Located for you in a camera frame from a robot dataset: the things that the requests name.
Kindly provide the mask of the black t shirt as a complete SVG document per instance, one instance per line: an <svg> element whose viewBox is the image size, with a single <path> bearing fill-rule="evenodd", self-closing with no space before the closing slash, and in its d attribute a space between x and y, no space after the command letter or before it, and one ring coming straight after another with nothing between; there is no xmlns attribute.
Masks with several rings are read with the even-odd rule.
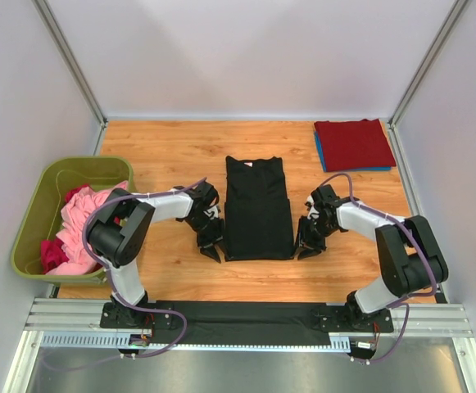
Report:
<svg viewBox="0 0 476 393"><path fill-rule="evenodd" d="M293 227L283 160L225 157L227 261L290 260Z"/></svg>

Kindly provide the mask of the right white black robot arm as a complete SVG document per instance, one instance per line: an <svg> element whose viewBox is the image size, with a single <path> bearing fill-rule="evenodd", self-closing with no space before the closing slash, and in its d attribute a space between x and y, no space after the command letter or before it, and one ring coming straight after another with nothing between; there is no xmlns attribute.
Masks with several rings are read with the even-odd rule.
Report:
<svg viewBox="0 0 476 393"><path fill-rule="evenodd" d="M354 197L341 198L329 184L316 188L306 207L294 245L299 260L325 252L325 239L336 232L352 231L376 244L380 275L349 293L339 311L340 326L372 326L386 317L391 306L418 291L435 292L448 279L447 262L425 217L385 214Z"/></svg>

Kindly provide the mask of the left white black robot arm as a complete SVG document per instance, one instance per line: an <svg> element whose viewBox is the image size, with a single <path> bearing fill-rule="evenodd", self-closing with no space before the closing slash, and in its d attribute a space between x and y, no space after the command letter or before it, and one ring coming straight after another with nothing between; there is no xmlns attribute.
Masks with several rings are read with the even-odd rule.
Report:
<svg viewBox="0 0 476 393"><path fill-rule="evenodd" d="M137 257L152 224L174 219L196 234L200 253L220 262L224 220L219 193L202 179L166 192L132 193L116 188L86 219L81 233L85 252L105 270L111 300L103 306L103 328L149 329L156 306L149 301L138 273Z"/></svg>

